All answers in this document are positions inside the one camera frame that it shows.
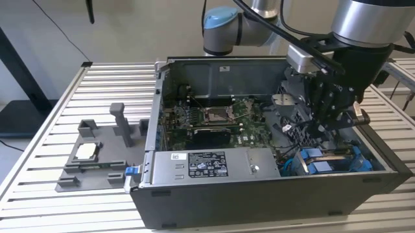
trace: white wall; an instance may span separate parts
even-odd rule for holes
[[[203,54],[203,0],[95,0],[94,25],[85,0],[37,1],[94,62],[153,62],[167,56]],[[209,9],[236,6],[232,0],[207,2]],[[330,32],[337,0],[293,0],[292,5],[288,21],[293,27],[316,33]],[[0,1],[0,26],[47,97],[58,99],[86,58],[31,0]],[[415,23],[410,31],[415,34]],[[284,43],[278,53],[286,51],[288,43]],[[234,49],[234,55],[268,54],[266,47]],[[27,98],[3,64],[0,81],[0,103]]]

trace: black monitor stand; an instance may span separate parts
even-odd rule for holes
[[[11,101],[2,110],[0,138],[33,138],[54,108],[57,100],[47,99],[2,28],[0,60],[30,98],[30,100]]]

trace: metal frame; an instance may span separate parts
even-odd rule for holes
[[[123,189],[57,193],[55,186],[78,138],[79,119],[115,124],[107,110],[125,101],[131,122],[150,114],[147,91],[154,64],[94,64],[82,68],[26,153],[0,186],[2,232],[147,233]],[[415,122],[373,87],[362,104],[372,127],[415,172]],[[349,216],[199,228],[199,232],[410,233],[415,229],[415,177],[390,194],[377,195]]]
[[[394,58],[384,69],[415,92],[415,58]]]

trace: barcode label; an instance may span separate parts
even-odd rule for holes
[[[186,160],[187,153],[174,153],[171,154],[171,160]]]

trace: white sticker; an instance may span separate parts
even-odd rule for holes
[[[286,125],[286,126],[284,127],[284,133],[288,132],[292,128],[293,128],[292,125]]]
[[[187,154],[186,153],[174,153],[171,154],[171,160],[186,160]]]

